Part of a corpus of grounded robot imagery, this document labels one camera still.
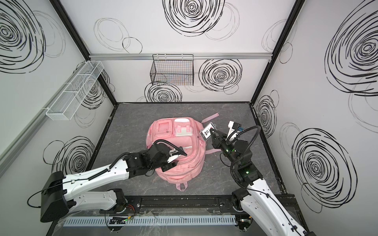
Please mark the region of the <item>small white card packet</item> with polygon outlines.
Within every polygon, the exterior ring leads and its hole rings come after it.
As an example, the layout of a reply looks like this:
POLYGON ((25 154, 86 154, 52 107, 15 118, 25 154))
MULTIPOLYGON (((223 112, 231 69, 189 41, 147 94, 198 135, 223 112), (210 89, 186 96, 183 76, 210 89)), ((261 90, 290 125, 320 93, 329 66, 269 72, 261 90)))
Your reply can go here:
POLYGON ((202 138, 207 141, 211 137, 211 129, 214 129, 214 124, 212 122, 208 123, 200 132, 202 138))

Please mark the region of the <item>pink student backpack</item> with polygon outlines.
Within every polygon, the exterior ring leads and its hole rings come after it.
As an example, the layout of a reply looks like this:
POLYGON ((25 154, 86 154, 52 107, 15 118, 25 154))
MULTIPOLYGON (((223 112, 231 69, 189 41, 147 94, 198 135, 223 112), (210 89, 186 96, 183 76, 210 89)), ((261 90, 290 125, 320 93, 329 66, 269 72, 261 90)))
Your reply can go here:
POLYGON ((206 149, 206 141, 200 135, 201 130, 218 116, 219 114, 215 113, 201 122, 190 117, 165 118, 151 124, 146 138, 148 148, 158 140, 165 140, 170 149, 181 151, 183 154, 176 159, 176 167, 166 172, 162 172, 160 168, 156 169, 161 179, 175 184, 179 191, 183 192, 188 188, 188 182, 202 171, 205 156, 220 152, 220 149, 206 149))

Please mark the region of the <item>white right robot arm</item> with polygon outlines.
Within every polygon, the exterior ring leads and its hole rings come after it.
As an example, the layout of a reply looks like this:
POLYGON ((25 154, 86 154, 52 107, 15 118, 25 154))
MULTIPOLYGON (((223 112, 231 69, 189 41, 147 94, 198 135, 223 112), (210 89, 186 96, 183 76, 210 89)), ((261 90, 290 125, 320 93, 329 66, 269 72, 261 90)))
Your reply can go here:
POLYGON ((232 193, 233 207, 244 211, 268 236, 313 236, 284 208, 252 162, 251 146, 259 136, 256 125, 230 135, 210 129, 212 145, 229 159, 230 175, 239 186, 232 193))

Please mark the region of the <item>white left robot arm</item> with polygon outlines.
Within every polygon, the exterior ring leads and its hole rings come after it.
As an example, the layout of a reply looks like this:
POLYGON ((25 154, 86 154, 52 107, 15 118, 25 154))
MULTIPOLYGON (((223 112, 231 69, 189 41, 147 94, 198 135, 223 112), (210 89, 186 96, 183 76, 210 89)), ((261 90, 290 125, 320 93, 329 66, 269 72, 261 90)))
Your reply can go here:
POLYGON ((148 150, 125 152, 106 166, 82 173, 52 173, 38 193, 41 195, 40 222, 53 222, 80 210, 103 209, 124 211, 127 201, 122 190, 95 192, 109 183, 144 176, 155 169, 164 171, 177 166, 178 158, 187 156, 181 147, 158 143, 148 150))

